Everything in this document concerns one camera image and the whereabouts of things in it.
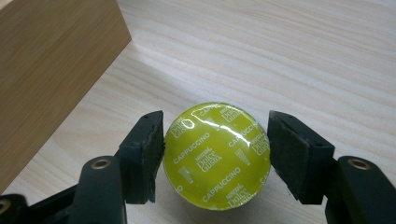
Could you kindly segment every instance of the wooden box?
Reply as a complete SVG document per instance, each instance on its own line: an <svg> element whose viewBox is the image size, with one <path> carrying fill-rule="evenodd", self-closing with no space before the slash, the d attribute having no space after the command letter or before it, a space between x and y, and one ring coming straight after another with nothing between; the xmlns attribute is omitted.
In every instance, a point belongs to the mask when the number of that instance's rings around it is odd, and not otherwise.
<svg viewBox="0 0 396 224"><path fill-rule="evenodd" d="M116 0L3 4L0 192L131 40Z"/></svg>

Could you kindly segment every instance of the light wood surface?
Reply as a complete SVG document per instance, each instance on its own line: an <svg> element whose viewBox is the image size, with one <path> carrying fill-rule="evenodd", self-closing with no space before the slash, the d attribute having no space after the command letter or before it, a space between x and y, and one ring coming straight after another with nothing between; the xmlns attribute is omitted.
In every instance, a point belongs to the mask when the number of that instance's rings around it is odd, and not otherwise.
<svg viewBox="0 0 396 224"><path fill-rule="evenodd" d="M113 155L145 113L167 128L208 101L238 105L266 127L279 110L333 143L335 157L376 163L396 184L394 1L120 0L133 35L6 193L29 203L76 184L84 162ZM156 203L129 223L325 223L271 171L249 203L211 212L187 203L160 168Z"/></svg>
<svg viewBox="0 0 396 224"><path fill-rule="evenodd" d="M0 10L0 192L131 40L115 0Z"/></svg>

